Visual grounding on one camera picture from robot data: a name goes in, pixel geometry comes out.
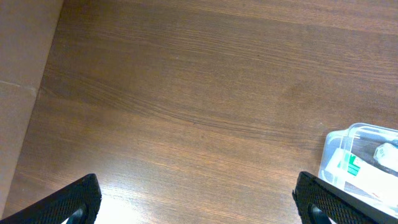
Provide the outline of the white green medicine box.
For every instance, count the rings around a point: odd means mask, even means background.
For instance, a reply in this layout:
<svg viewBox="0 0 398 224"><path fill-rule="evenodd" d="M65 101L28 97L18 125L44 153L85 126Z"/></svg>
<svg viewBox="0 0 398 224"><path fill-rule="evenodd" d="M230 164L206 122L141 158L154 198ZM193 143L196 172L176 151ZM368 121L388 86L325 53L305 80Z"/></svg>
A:
<svg viewBox="0 0 398 224"><path fill-rule="evenodd" d="M333 176L333 183L339 188L343 189L348 182L384 204L397 208L397 177L358 156L338 148L324 171Z"/></svg>

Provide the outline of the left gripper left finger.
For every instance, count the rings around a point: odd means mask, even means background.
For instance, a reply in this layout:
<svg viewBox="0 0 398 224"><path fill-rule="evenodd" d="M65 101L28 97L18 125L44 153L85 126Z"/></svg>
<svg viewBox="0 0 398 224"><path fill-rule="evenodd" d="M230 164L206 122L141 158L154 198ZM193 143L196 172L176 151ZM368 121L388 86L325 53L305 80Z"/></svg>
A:
<svg viewBox="0 0 398 224"><path fill-rule="evenodd" d="M25 209L1 220L15 224L94 223L101 205L95 174L87 174Z"/></svg>

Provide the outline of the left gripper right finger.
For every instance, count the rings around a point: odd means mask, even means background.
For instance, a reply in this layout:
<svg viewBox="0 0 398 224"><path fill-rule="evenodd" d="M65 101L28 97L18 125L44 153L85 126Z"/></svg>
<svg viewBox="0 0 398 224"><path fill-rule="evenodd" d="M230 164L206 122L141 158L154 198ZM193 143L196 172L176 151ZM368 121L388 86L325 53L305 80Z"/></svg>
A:
<svg viewBox="0 0 398 224"><path fill-rule="evenodd" d="M393 223L388 215L309 172L298 175L292 196L302 223Z"/></svg>

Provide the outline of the small blue-label gold-cap bottle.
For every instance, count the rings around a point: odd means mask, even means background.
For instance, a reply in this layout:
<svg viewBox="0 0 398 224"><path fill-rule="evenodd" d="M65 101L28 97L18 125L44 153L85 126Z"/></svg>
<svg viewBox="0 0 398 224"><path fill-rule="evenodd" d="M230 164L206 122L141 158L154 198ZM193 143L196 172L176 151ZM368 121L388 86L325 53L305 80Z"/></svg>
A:
<svg viewBox="0 0 398 224"><path fill-rule="evenodd" d="M378 164L397 171L397 147L390 143L384 143L378 146L374 152L373 158Z"/></svg>

